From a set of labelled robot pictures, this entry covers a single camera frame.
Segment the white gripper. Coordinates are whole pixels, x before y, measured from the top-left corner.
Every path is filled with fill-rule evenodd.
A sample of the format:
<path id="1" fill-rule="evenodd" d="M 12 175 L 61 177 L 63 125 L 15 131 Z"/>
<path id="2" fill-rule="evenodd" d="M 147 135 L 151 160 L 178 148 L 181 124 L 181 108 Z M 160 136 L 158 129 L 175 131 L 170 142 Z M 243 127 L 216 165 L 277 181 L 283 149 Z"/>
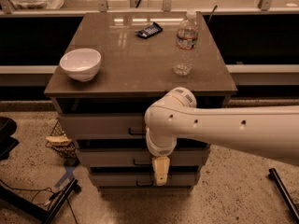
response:
<path id="1" fill-rule="evenodd" d="M 149 152 L 155 156 L 152 159 L 152 167 L 156 184 L 163 186 L 167 182 L 170 166 L 170 159 L 166 156 L 174 151 L 177 138 L 172 135 L 168 136 L 147 131 L 146 142 Z"/>

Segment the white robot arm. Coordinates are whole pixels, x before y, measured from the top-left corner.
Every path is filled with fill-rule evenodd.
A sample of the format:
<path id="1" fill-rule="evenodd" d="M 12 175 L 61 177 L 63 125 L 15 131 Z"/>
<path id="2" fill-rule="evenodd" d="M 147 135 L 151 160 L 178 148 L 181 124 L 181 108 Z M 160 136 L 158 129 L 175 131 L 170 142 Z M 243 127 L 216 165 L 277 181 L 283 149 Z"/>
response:
<path id="1" fill-rule="evenodd" d="M 156 184 L 167 183 L 169 156 L 190 139 L 292 165 L 299 164 L 299 106 L 199 108 L 177 87 L 147 109 L 146 141 Z"/>

